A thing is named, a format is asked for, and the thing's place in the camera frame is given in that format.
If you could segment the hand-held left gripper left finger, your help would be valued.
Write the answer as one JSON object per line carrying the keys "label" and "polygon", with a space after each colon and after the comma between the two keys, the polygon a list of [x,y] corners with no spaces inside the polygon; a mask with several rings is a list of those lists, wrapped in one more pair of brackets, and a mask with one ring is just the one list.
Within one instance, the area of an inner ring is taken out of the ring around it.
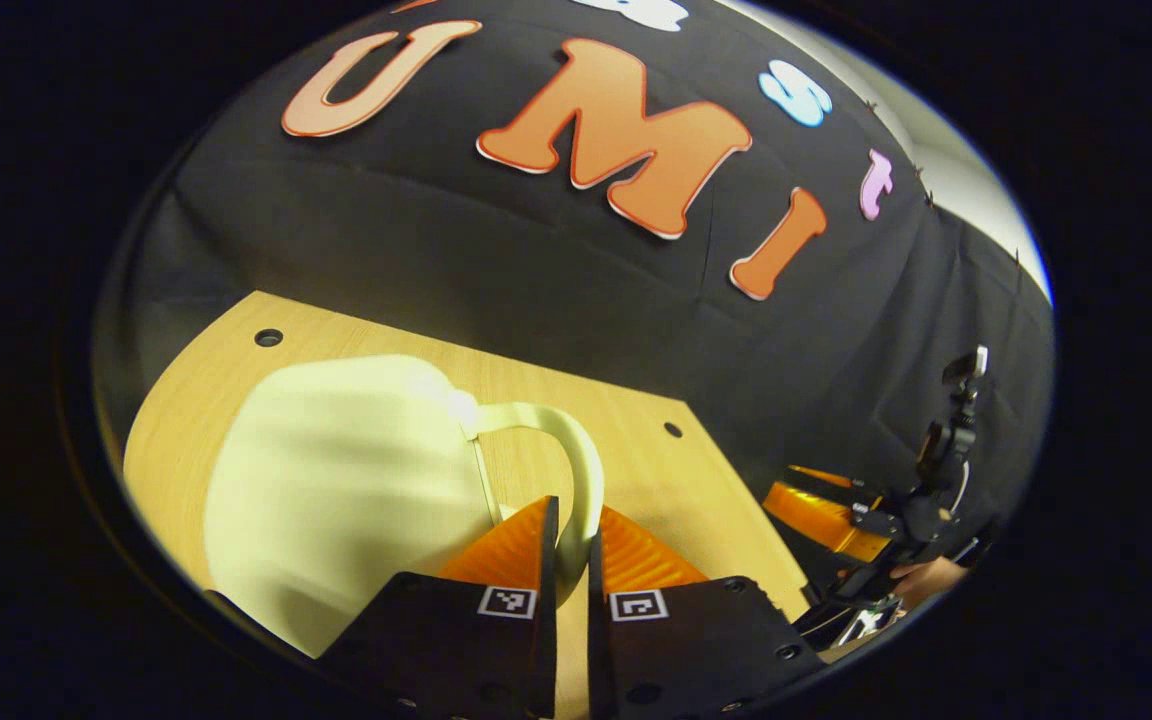
{"label": "hand-held left gripper left finger", "polygon": [[397,719],[556,715],[558,497],[541,497],[430,577],[393,575],[319,660]]}

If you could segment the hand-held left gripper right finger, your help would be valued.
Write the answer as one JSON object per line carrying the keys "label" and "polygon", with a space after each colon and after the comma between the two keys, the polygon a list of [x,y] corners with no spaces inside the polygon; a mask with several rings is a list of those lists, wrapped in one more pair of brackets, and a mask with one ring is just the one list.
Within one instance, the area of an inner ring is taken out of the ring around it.
{"label": "hand-held left gripper right finger", "polygon": [[826,662],[749,577],[708,578],[604,507],[588,564],[593,719],[746,719]]}

